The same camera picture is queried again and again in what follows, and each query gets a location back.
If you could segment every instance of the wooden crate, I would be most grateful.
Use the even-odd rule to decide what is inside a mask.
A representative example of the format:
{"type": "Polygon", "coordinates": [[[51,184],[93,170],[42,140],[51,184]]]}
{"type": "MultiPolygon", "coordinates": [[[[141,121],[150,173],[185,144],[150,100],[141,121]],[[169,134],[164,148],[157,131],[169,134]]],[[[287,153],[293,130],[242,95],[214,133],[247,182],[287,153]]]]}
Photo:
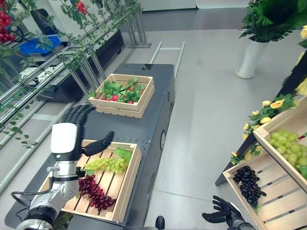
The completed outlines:
{"type": "Polygon", "coordinates": [[[294,230],[307,225],[307,194],[270,154],[264,152],[223,174],[260,230],[294,230]],[[258,215],[242,196],[241,183],[233,180],[245,165],[256,171],[260,178],[257,184],[267,194],[259,198],[258,215]]]}
{"type": "Polygon", "coordinates": [[[154,88],[154,78],[153,77],[145,77],[145,76],[137,76],[137,75],[126,75],[126,74],[110,74],[108,78],[99,86],[99,88],[96,90],[96,97],[90,97],[89,102],[94,106],[100,106],[100,107],[108,107],[108,108],[114,108],[114,109],[122,109],[122,110],[129,110],[129,111],[139,111],[143,104],[145,103],[146,99],[148,97],[151,98],[152,95],[150,95],[150,90],[152,87],[154,88]],[[100,100],[104,97],[104,93],[100,93],[99,90],[103,89],[104,84],[106,81],[117,81],[121,83],[122,85],[126,86],[129,79],[137,77],[138,83],[136,86],[144,85],[145,89],[140,97],[138,102],[135,102],[133,104],[129,103],[120,103],[120,102],[113,102],[113,101],[103,101],[100,100]]]}
{"type": "MultiPolygon", "coordinates": [[[[298,133],[300,136],[307,132],[307,97],[303,97],[299,100],[299,106],[297,108],[289,109],[278,114],[270,122],[254,130],[257,141],[307,193],[307,180],[268,142],[270,133],[281,128],[298,133]]],[[[307,137],[303,138],[298,143],[307,146],[307,137]]]]}
{"type": "MultiPolygon", "coordinates": [[[[83,140],[82,146],[87,146],[91,142],[94,142],[94,140],[83,140]]],[[[98,158],[109,158],[111,156],[118,158],[118,156],[113,153],[116,148],[132,151],[132,157],[126,171],[123,174],[115,174],[110,171],[102,170],[95,172],[95,181],[100,181],[100,188],[105,191],[106,196],[110,196],[112,199],[117,199],[116,203],[109,207],[107,210],[101,210],[98,212],[97,208],[89,206],[90,200],[88,198],[74,197],[66,203],[62,211],[91,218],[123,222],[134,185],[136,173],[138,171],[142,157],[142,153],[138,145],[131,143],[112,142],[106,150],[94,156],[87,157],[82,155],[77,163],[77,166],[84,168],[84,165],[87,162],[94,161],[98,158]]],[[[49,179],[47,178],[39,191],[46,190],[48,187],[49,179]]]]}
{"type": "Polygon", "coordinates": [[[102,107],[102,106],[96,106],[96,111],[100,113],[105,113],[105,114],[114,114],[114,115],[128,116],[128,117],[134,117],[134,118],[142,118],[151,100],[153,93],[154,93],[154,85],[151,87],[148,93],[148,96],[146,97],[146,100],[144,101],[139,111],[116,109],[116,108],[102,107]]]}

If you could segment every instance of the robotic arm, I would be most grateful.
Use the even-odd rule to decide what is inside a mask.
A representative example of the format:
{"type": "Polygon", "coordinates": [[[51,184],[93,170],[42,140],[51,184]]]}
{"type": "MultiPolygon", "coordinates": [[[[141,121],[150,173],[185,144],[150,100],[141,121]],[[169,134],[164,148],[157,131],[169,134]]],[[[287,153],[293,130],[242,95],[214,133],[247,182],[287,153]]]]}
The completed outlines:
{"type": "Polygon", "coordinates": [[[210,223],[226,222],[228,230],[257,230],[250,223],[244,221],[240,210],[232,203],[226,202],[218,196],[213,196],[213,208],[218,212],[203,213],[202,217],[210,223]]]}
{"type": "Polygon", "coordinates": [[[79,105],[71,108],[64,116],[62,123],[55,124],[51,133],[51,151],[57,160],[53,167],[48,167],[49,189],[39,193],[13,192],[12,196],[28,206],[15,195],[37,195],[28,206],[28,215],[18,226],[17,230],[52,230],[60,210],[66,202],[72,199],[79,190],[78,180],[85,172],[77,167],[81,154],[95,155],[105,150],[111,143],[114,132],[99,141],[81,147],[84,137],[83,125],[87,114],[94,110],[90,105],[79,105]]]}

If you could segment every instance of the gray floor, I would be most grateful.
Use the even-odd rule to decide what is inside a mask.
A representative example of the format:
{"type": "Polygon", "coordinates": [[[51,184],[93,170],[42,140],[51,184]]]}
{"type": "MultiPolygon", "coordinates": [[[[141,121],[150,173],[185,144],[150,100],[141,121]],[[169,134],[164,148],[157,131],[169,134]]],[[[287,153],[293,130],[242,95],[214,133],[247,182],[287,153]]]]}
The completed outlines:
{"type": "Polygon", "coordinates": [[[184,9],[143,12],[146,31],[236,29],[246,8],[184,9]]]}
{"type": "MultiPolygon", "coordinates": [[[[163,215],[167,229],[226,229],[225,224],[213,225],[201,218],[202,212],[213,211],[213,195],[233,201],[249,220],[230,186],[216,187],[214,181],[229,162],[230,152],[242,143],[242,126],[251,111],[259,109],[261,101],[274,97],[304,49],[297,45],[299,31],[269,44],[256,77],[243,80],[234,75],[247,43],[246,38],[238,39],[239,36],[236,29],[147,32],[151,48],[126,46],[106,70],[109,74],[121,63],[149,62],[160,41],[163,47],[179,47],[186,41],[175,84],[176,103],[146,226],[153,226],[155,218],[163,215]]],[[[175,64],[177,55],[177,51],[163,51],[154,63],[175,64]]],[[[14,202],[10,193],[24,190],[50,154],[49,145],[50,137],[0,197],[0,229],[10,229],[4,225],[4,217],[14,202]]],[[[1,159],[1,165],[4,160],[11,161],[9,157],[1,159]]]]}

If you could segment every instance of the potted plant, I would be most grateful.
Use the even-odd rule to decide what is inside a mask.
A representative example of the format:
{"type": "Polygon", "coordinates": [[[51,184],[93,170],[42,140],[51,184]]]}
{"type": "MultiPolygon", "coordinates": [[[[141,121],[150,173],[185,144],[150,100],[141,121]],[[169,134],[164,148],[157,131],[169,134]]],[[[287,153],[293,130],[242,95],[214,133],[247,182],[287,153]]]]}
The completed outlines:
{"type": "Polygon", "coordinates": [[[254,70],[270,41],[279,41],[307,24],[306,0],[251,0],[242,22],[245,31],[240,37],[250,37],[236,75],[246,79],[255,76],[254,70]]]}

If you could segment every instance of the dark gray cart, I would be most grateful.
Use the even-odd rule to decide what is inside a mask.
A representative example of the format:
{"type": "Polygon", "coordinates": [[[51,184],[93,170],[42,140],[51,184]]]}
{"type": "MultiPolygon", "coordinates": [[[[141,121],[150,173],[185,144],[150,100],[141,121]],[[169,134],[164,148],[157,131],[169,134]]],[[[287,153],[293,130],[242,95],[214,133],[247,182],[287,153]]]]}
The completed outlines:
{"type": "MultiPolygon", "coordinates": [[[[154,77],[155,92],[142,119],[118,115],[108,115],[92,111],[85,124],[85,139],[102,139],[110,130],[115,132],[114,141],[137,143],[142,152],[142,160],[136,175],[130,201],[123,223],[101,221],[74,215],[69,230],[102,229],[119,230],[125,227],[143,226],[150,201],[151,190],[158,170],[170,116],[175,102],[174,66],[148,64],[122,64],[115,73],[154,77]]],[[[37,191],[47,177],[46,168],[54,165],[50,155],[25,192],[37,191]]],[[[23,209],[15,203],[5,218],[5,224],[16,228],[20,218],[16,213],[23,209]]],[[[19,213],[24,218],[26,212],[19,213]]]]}

